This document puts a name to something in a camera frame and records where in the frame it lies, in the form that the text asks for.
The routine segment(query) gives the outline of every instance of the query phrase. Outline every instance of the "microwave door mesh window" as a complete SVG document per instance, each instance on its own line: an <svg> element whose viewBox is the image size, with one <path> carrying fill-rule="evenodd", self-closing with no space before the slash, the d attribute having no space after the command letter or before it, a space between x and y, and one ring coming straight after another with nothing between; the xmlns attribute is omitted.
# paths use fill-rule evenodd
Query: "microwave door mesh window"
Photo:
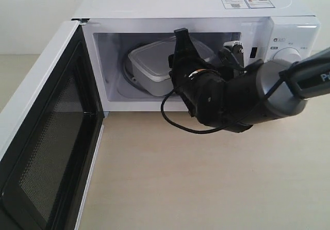
<svg viewBox="0 0 330 230"><path fill-rule="evenodd" d="M61 180L84 118L73 76L55 98L55 102L51 102L54 108L42 117L43 124L34 133L37 138L32 138L28 144L33 153L19 181L19 186L45 221L49 220L56 204Z"/></svg>

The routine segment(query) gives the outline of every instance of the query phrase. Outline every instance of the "white wall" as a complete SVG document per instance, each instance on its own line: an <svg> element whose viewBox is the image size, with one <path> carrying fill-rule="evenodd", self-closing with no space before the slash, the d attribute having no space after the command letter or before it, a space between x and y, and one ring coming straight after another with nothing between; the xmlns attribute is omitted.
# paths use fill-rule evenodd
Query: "white wall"
<svg viewBox="0 0 330 230"><path fill-rule="evenodd" d="M0 54L39 54L82 0L0 0ZM330 46L330 0L303 0L322 23L314 50Z"/></svg>

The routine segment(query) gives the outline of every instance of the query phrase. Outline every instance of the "table surface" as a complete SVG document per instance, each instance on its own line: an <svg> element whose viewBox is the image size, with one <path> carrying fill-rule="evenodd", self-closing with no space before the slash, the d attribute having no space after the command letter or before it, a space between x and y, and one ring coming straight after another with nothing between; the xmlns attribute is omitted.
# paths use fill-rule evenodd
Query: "table surface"
<svg viewBox="0 0 330 230"><path fill-rule="evenodd" d="M0 102L35 59L0 56ZM111 113L79 229L330 229L329 106L319 97L299 116L204 136L158 112Z"/></svg>

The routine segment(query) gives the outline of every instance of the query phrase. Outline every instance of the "black cable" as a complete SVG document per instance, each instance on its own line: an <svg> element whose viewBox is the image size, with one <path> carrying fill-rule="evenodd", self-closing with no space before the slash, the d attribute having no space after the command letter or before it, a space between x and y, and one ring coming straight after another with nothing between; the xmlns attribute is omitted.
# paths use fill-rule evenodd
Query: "black cable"
<svg viewBox="0 0 330 230"><path fill-rule="evenodd" d="M198 75L200 73L197 73L195 74L195 76L192 78L192 79L195 79L196 77L198 77ZM177 127L179 129L182 129L184 131L187 131L189 133L193 133L193 134L199 134L199 135L204 135L204 134L212 134L212 133L215 133L215 132L218 132L218 131L221 131L221 130L224 130L226 128L229 128L239 122L241 122L243 119L245 119L247 116L249 116L261 103L263 103L264 101L266 101L267 99L269 99L269 97L279 88L279 86L284 82L284 79L283 78L280 78L273 86L272 88L260 99L260 101L248 112L246 113L243 117L231 122L230 124L227 124L225 126L222 126L222 127L218 127L218 128L213 128L213 129L208 129L208 130L195 130L195 129L190 129L190 128L187 128L187 127L184 127L180 124L177 124L175 122L173 122L172 120L170 120L168 118L168 116L165 114L164 112L164 105L165 105L165 102L169 99L169 97L178 89L180 88L181 86L183 86L184 84L176 87L175 89L173 89L169 94L166 95L166 97L164 98L164 100L161 102L161 105L160 105L160 112L162 114L162 116L164 117L164 119L170 123L171 125L173 125L174 127Z"/></svg>

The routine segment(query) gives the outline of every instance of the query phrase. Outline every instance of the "plastic food container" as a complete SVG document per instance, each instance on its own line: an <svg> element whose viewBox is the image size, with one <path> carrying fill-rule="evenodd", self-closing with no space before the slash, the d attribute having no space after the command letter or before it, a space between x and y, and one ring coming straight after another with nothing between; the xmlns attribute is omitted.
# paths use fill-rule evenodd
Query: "plastic food container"
<svg viewBox="0 0 330 230"><path fill-rule="evenodd" d="M135 79L153 96L164 96L173 89L168 57L174 53L175 42L176 38L171 37L137 48L128 54ZM209 62L215 57L214 52L204 43L194 39L192 42L205 61Z"/></svg>

